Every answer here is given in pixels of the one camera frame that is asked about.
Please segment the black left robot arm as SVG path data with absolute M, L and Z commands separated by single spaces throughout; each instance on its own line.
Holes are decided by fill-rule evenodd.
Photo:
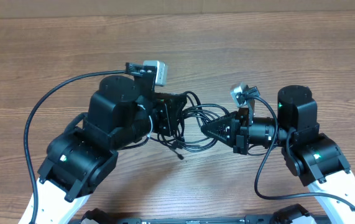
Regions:
M 33 170 L 27 118 L 23 147 L 32 196 L 21 223 L 68 223 L 114 170 L 119 151 L 145 145 L 154 133 L 177 132 L 186 96 L 157 93 L 154 67 L 99 75 L 88 111 L 50 142 L 39 170 Z

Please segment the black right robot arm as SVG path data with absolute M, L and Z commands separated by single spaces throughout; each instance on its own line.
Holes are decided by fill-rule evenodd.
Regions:
M 201 132 L 247 155 L 250 147 L 266 148 L 265 158 L 276 147 L 281 149 L 285 165 L 298 177 L 307 193 L 267 196 L 259 192 L 259 179 L 266 161 L 262 161 L 254 181 L 258 197 L 287 200 L 314 197 L 331 223 L 355 223 L 355 176 L 341 148 L 320 132 L 317 103 L 306 86 L 289 85 L 277 95 L 277 110 L 269 118 L 255 116 L 255 102 L 270 105 L 257 87 L 234 86 L 231 96 L 238 110 L 201 127 Z

